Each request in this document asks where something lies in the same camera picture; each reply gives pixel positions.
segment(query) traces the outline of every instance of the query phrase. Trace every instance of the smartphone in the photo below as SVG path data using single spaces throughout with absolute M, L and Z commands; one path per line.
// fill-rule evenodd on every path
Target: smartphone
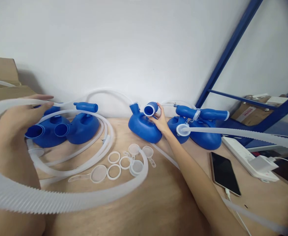
M 227 188 L 234 195 L 241 197 L 241 192 L 233 172 L 231 161 L 214 152 L 210 153 L 213 181 L 220 187 Z

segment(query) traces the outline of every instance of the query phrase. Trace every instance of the box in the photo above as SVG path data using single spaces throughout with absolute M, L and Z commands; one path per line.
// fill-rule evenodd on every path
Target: box
M 252 95 L 246 96 L 245 98 L 253 99 Z M 254 97 L 255 101 L 266 103 L 271 96 Z M 246 125 L 254 126 L 259 124 L 267 116 L 269 116 L 273 110 L 249 104 L 246 102 L 241 103 L 241 106 L 231 116 L 232 119 Z
M 0 80 L 15 85 L 15 87 L 0 85 L 0 100 L 36 94 L 28 86 L 21 86 L 14 59 L 0 58 Z

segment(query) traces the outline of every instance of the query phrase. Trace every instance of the plastic scoop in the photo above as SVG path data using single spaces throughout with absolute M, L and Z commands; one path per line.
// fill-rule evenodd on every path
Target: plastic scoop
M 143 152 L 147 156 L 147 159 L 150 161 L 151 165 L 155 168 L 156 167 L 156 163 L 151 158 L 153 156 L 153 154 L 154 154 L 154 150 L 151 147 L 149 147 L 149 146 L 145 146 L 145 147 L 143 147 Z
M 131 144 L 128 147 L 128 151 L 132 155 L 132 160 L 135 160 L 135 156 L 138 154 L 139 149 L 140 149 L 140 146 L 138 146 L 137 144 Z
M 91 171 L 90 174 L 75 175 L 69 178 L 68 181 L 70 183 L 76 180 L 90 179 L 93 183 L 98 184 L 102 182 L 106 176 L 107 176 L 107 167 L 105 167 L 104 165 L 98 165 Z

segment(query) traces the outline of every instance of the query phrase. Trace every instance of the power outlet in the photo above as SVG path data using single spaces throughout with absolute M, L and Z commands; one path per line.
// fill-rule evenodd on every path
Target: power outlet
M 249 163 L 250 160 L 253 160 L 255 156 L 253 156 L 241 143 L 239 143 L 236 139 L 222 137 L 222 142 L 226 145 L 226 147 L 234 154 L 234 156 L 239 160 L 239 162 L 244 166 L 244 168 L 255 178 L 268 181 L 278 181 L 279 178 L 271 171 L 266 173 L 261 173 L 256 171 Z

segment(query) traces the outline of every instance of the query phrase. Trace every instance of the charger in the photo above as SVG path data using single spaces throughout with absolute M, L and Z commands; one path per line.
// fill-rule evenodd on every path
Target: charger
M 261 173 L 266 173 L 268 171 L 274 170 L 279 166 L 274 163 L 272 160 L 273 157 L 265 157 L 262 155 L 257 156 L 256 158 L 249 161 L 249 164 L 257 171 Z

